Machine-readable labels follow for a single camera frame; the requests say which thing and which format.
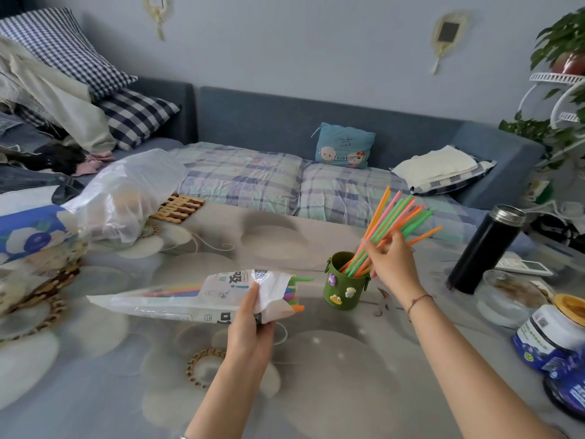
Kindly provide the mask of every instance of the thin red bracelet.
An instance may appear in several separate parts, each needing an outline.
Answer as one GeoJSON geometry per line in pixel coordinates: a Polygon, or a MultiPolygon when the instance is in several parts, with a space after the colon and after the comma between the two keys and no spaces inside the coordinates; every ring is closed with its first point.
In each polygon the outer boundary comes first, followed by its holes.
{"type": "Polygon", "coordinates": [[[423,294],[420,297],[412,299],[410,302],[410,308],[406,311],[406,316],[408,317],[408,320],[410,320],[410,311],[413,309],[413,306],[416,305],[419,300],[422,300],[425,297],[430,297],[431,299],[435,300],[435,298],[433,296],[431,296],[430,294],[423,294]]]}

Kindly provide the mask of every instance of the beige garment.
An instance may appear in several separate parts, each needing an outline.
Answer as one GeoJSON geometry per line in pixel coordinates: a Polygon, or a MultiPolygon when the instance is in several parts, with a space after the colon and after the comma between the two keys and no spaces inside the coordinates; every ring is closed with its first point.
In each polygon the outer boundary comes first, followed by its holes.
{"type": "Polygon", "coordinates": [[[89,88],[40,62],[24,46],[0,36],[0,99],[19,103],[61,126],[90,153],[116,142],[103,110],[91,104],[89,88]]]}

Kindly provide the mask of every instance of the person's left hand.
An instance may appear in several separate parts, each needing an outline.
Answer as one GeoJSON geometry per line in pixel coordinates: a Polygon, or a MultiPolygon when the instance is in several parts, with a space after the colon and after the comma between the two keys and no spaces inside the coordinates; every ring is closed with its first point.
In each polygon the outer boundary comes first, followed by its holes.
{"type": "Polygon", "coordinates": [[[258,290],[259,285],[254,282],[229,326],[226,360],[252,368],[261,377],[272,354],[274,322],[256,325],[253,310],[258,290]]]}

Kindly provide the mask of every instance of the orange jar lid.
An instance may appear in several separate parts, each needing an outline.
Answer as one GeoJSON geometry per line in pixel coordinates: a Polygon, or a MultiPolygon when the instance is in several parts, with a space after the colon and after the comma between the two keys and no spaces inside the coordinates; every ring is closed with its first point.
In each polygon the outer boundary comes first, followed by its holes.
{"type": "Polygon", "coordinates": [[[585,300],[574,295],[557,294],[555,306],[576,324],[585,327],[585,300]]]}

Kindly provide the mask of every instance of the green cup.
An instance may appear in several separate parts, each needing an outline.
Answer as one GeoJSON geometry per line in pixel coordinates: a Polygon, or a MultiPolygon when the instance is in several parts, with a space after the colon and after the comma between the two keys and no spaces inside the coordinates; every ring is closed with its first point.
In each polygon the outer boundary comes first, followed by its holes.
{"type": "Polygon", "coordinates": [[[354,253],[340,251],[327,260],[325,272],[328,274],[323,297],[333,308],[348,311],[357,307],[362,291],[365,291],[370,281],[370,274],[363,277],[347,277],[339,270],[349,262],[354,253]]]}

